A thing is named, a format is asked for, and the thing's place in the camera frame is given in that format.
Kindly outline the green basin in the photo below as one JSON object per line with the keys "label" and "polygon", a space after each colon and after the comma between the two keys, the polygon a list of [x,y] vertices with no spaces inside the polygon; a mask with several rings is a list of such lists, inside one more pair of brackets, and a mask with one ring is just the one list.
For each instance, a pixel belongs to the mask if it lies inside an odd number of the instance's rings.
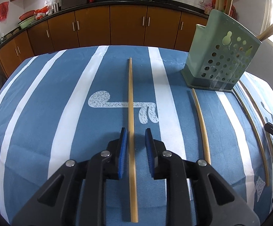
{"label": "green basin", "polygon": [[34,20],[35,20],[35,15],[34,16],[31,16],[23,21],[21,21],[18,26],[21,28],[21,29],[24,29],[26,27],[28,27],[30,25],[30,23],[32,23]]}

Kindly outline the blue white striped tablecloth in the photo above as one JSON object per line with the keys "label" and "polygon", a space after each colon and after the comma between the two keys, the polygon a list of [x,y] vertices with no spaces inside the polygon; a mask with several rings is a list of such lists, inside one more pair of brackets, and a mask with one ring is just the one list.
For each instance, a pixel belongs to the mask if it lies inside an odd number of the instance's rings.
{"label": "blue white striped tablecloth", "polygon": [[[187,53],[157,47],[99,46],[26,59],[0,91],[0,215],[16,213],[67,160],[90,159],[128,125],[128,68],[132,58],[139,225],[165,225],[166,182],[151,178],[145,130],[182,159],[204,157],[192,91],[181,74]],[[241,81],[273,123],[273,90],[250,73]],[[234,87],[268,147],[259,116],[238,83]],[[231,92],[196,91],[210,144],[212,167],[264,221],[270,186],[251,125]]]}

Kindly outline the lower wooden kitchen cabinets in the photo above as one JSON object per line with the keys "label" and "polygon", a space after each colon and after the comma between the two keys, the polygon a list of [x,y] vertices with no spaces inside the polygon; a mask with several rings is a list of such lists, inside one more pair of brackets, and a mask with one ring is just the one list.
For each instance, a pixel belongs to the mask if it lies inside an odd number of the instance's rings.
{"label": "lower wooden kitchen cabinets", "polygon": [[21,30],[0,45],[0,85],[27,58],[98,45],[140,45],[188,51],[207,16],[183,9],[104,5],[70,11]]}

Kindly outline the red basin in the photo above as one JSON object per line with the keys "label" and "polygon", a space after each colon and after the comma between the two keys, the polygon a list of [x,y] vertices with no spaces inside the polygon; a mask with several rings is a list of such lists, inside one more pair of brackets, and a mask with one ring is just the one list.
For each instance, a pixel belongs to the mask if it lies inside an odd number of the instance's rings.
{"label": "red basin", "polygon": [[28,12],[24,13],[23,15],[21,15],[19,17],[19,20],[24,21],[25,19],[28,19],[29,17],[34,16],[34,15],[35,15],[35,10],[31,10],[31,11],[28,11]]}

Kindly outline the green perforated utensil holder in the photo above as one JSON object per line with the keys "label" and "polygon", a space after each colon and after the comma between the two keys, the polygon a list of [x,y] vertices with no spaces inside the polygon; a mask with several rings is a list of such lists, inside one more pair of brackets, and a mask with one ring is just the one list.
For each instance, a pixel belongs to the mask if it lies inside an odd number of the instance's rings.
{"label": "green perforated utensil holder", "polygon": [[196,25],[182,76],[190,88],[231,92],[260,45],[242,24],[213,9],[205,26]]}

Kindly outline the red hanging bag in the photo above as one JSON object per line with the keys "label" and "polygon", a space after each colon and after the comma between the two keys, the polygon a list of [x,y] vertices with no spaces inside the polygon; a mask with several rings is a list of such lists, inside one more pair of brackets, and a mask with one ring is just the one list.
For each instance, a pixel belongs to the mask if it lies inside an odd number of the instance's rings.
{"label": "red hanging bag", "polygon": [[3,22],[7,19],[9,11],[9,2],[0,3],[0,22]]}

